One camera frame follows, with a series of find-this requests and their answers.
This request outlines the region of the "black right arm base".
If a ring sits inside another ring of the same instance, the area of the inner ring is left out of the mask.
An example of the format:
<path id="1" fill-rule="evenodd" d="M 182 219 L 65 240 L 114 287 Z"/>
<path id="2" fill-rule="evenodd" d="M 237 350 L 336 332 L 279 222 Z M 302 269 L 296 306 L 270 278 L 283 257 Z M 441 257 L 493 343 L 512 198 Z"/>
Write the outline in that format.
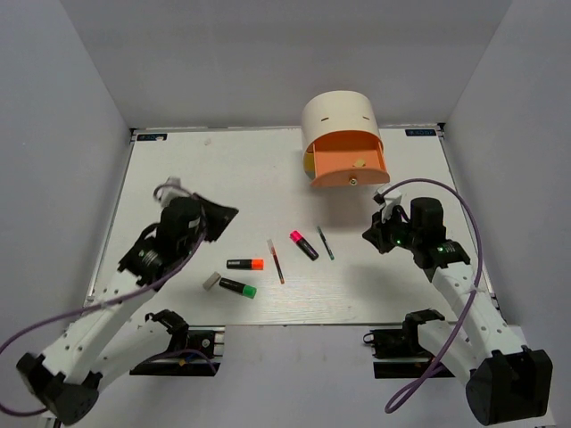
<path id="1" fill-rule="evenodd" d="M 386 379 L 418 379 L 430 366 L 434 355 L 410 345 L 401 328 L 370 330 L 363 343 L 372 349 L 374 377 Z"/>

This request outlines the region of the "orange cap black highlighter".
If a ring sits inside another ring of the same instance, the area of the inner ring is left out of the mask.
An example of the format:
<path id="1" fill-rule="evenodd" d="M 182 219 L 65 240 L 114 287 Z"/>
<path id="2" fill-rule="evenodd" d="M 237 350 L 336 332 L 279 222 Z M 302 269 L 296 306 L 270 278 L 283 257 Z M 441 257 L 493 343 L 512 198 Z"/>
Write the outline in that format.
<path id="1" fill-rule="evenodd" d="M 229 259 L 226 263 L 227 269 L 235 270 L 263 270 L 263 259 Z"/>

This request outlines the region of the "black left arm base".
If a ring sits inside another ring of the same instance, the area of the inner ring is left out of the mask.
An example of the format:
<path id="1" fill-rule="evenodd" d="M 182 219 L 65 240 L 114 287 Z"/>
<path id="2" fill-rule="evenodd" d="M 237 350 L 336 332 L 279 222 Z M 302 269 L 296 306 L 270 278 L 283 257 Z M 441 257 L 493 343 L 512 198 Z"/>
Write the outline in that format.
<path id="1" fill-rule="evenodd" d="M 146 351 L 145 360 L 129 371 L 131 376 L 213 377 L 222 362 L 225 328 L 190 327 L 178 333 L 161 333 L 165 342 Z"/>

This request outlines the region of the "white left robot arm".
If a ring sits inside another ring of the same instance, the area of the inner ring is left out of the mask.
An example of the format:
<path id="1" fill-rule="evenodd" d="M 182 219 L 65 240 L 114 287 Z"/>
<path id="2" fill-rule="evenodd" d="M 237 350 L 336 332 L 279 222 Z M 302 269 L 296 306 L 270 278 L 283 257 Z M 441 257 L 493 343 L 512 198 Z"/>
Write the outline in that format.
<path id="1" fill-rule="evenodd" d="M 131 318 L 201 243 L 219 239 L 238 210 L 196 193 L 169 196 L 161 206 L 159 221 L 138 236 L 93 304 L 54 343 L 16 365 L 29 391 L 64 425 L 80 421 L 109 384 L 140 364 L 203 355 L 189 347 L 189 325 L 174 311 L 147 313 L 140 324 Z"/>

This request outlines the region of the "cream round drawer cabinet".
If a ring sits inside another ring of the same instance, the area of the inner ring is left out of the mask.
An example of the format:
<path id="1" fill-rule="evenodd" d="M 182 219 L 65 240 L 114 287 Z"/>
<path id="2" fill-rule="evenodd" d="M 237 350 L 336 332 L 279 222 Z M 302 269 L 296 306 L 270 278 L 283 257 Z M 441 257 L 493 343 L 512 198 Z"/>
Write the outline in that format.
<path id="1" fill-rule="evenodd" d="M 363 94 L 329 91 L 302 111 L 302 164 L 316 188 L 390 182 L 384 145 L 370 100 Z M 366 166 L 354 168 L 363 159 Z"/>

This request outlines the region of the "pink cap black highlighter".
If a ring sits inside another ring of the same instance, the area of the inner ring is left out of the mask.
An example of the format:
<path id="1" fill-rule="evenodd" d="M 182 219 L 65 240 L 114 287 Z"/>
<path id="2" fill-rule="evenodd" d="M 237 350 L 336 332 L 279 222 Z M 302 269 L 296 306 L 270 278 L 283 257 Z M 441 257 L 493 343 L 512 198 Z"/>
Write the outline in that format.
<path id="1" fill-rule="evenodd" d="M 315 261 L 319 258 L 319 254 L 299 231 L 292 231 L 290 239 L 310 260 Z"/>

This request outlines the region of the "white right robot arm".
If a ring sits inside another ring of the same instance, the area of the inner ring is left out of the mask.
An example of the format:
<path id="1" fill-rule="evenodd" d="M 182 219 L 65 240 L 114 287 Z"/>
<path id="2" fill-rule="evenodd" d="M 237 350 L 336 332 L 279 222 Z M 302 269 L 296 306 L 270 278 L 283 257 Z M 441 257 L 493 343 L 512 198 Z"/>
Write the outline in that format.
<path id="1" fill-rule="evenodd" d="M 363 238 L 380 253 L 409 251 L 428 282 L 457 316 L 456 332 L 443 314 L 407 314 L 398 330 L 374 330 L 368 344 L 378 359 L 431 357 L 463 385 L 468 406 L 482 425 L 545 416 L 553 365 L 514 333 L 490 294 L 473 284 L 476 273 L 463 247 L 447 238 L 443 206 L 415 198 L 410 211 L 398 193 L 377 197 L 379 212 Z"/>

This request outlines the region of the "green cap black highlighter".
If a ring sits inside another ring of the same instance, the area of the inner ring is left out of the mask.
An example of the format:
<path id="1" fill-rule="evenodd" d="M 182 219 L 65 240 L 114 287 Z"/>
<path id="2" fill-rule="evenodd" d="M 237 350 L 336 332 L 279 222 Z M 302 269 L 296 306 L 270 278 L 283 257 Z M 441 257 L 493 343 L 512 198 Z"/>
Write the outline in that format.
<path id="1" fill-rule="evenodd" d="M 225 277 L 220 278 L 219 286 L 249 299 L 254 299 L 257 293 L 257 289 L 255 287 Z"/>

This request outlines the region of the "grey white eraser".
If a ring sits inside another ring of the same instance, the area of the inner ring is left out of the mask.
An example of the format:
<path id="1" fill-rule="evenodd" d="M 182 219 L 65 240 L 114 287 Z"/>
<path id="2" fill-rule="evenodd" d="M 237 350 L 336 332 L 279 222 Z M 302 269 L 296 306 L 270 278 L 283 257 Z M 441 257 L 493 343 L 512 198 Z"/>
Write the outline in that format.
<path id="1" fill-rule="evenodd" d="M 203 289 L 205 291 L 209 291 L 211 290 L 216 284 L 219 283 L 219 280 L 221 279 L 221 275 L 218 272 L 214 272 L 204 283 L 203 283 Z"/>

